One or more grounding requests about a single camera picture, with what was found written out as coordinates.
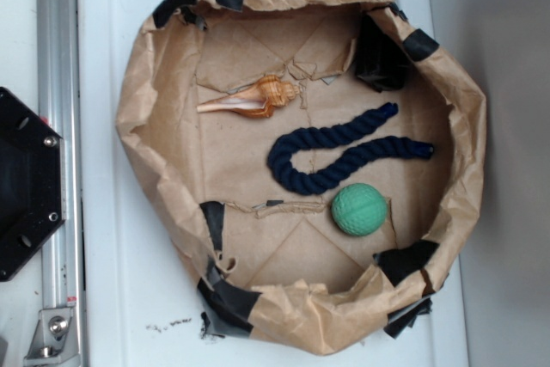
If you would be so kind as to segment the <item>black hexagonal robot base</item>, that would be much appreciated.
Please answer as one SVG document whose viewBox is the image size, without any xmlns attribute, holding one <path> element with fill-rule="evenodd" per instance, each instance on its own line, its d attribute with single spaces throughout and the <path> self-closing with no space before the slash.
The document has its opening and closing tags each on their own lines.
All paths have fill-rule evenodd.
<svg viewBox="0 0 550 367">
<path fill-rule="evenodd" d="M 1 88 L 1 280 L 10 281 L 62 223 L 63 139 Z"/>
</svg>

